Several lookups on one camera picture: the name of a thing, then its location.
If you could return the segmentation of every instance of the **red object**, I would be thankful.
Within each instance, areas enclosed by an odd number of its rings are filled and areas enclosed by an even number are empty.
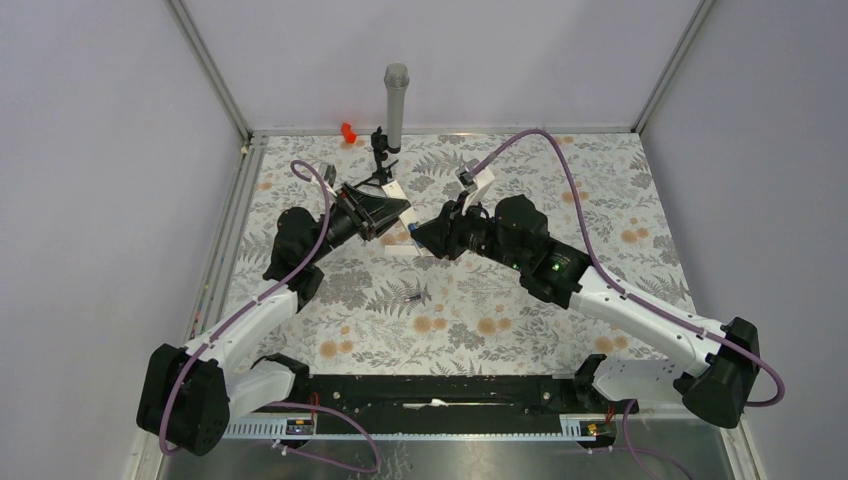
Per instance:
[[[342,135],[345,137],[345,142],[353,143],[356,141],[356,134],[351,130],[349,123],[342,124]]]

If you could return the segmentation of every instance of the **gray wall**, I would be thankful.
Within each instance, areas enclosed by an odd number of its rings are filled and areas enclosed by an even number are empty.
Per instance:
[[[164,1],[0,6],[0,478],[120,478],[239,140]]]
[[[394,61],[405,127],[627,127],[698,0],[186,4],[251,126],[364,133]]]
[[[755,322],[787,383],[748,410],[772,480],[844,477],[846,24],[844,1],[718,2],[643,137],[699,311]]]

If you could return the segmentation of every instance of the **small black stand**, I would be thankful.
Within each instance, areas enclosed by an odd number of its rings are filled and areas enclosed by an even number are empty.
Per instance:
[[[383,162],[389,159],[389,154],[386,153],[398,153],[400,149],[397,149],[397,152],[394,149],[389,148],[389,137],[383,135],[383,128],[377,127],[377,130],[371,134],[371,148],[374,150],[374,163],[377,164],[377,169],[374,170],[374,173],[371,174],[370,177],[365,180],[357,183],[353,188],[359,188],[362,185],[368,185],[369,187],[381,188],[383,185],[392,181],[392,167],[397,165],[397,160],[392,162],[388,166],[383,166]]]

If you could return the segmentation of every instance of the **floral tablecloth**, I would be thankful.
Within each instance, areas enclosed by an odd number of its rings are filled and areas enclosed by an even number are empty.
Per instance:
[[[419,218],[436,216],[446,200],[456,197],[460,185],[454,172],[460,163],[483,159],[507,138],[404,136],[395,176]],[[557,143],[577,180],[601,261],[627,281],[691,310],[639,137],[559,135]],[[323,211],[318,188],[290,172],[289,163],[297,158],[331,162],[338,181],[351,183],[367,177],[373,164],[362,139],[353,145],[333,136],[269,139],[226,312],[238,309],[260,282],[280,212],[300,205],[317,219]],[[492,164],[492,171],[496,183],[487,208],[523,193],[548,215],[552,236],[585,251],[574,198],[546,140],[520,140]],[[450,262],[384,254],[386,244],[409,242],[409,234],[396,225],[379,241],[351,240],[321,260],[325,280],[317,298],[268,335],[245,364],[282,352],[314,373],[548,374],[573,373],[594,352],[661,356],[601,320],[539,302],[519,287],[518,272],[485,258],[466,253]]]

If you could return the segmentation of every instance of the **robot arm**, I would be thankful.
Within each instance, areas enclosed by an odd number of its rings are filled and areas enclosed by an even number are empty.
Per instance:
[[[163,344],[150,357],[136,416],[138,426],[158,434],[168,396],[189,358],[203,350],[182,383],[167,428],[167,440],[204,455],[221,439],[227,424],[264,405],[300,395],[295,379],[309,368],[281,356],[263,358],[236,373],[252,348],[274,328],[299,312],[317,293],[324,277],[315,262],[358,235],[372,240],[385,233],[410,209],[404,198],[378,197],[343,184],[329,210],[326,235],[315,256],[286,285],[278,282],[299,266],[318,242],[323,219],[316,221],[301,207],[285,210],[277,221],[271,264],[260,292],[240,310],[242,316],[217,338],[226,320],[190,340],[182,348]],[[270,288],[279,285],[272,293]]]
[[[753,325],[741,318],[723,325],[689,314],[613,276],[628,296],[638,294],[649,303],[702,327],[704,332],[695,334],[670,323],[619,295],[602,278],[588,255],[551,238],[547,217],[524,195],[501,200],[490,215],[479,203],[494,179],[488,169],[475,177],[467,171],[460,171],[459,176],[466,191],[457,201],[445,203],[437,218],[411,232],[415,241],[438,258],[456,259],[470,250],[517,270],[521,286],[532,296],[610,322],[667,356],[661,360],[590,356],[575,375],[575,381],[587,383],[592,395],[609,401],[635,398],[683,403],[714,425],[736,426],[758,368],[702,335],[721,334],[759,354],[757,330]]]

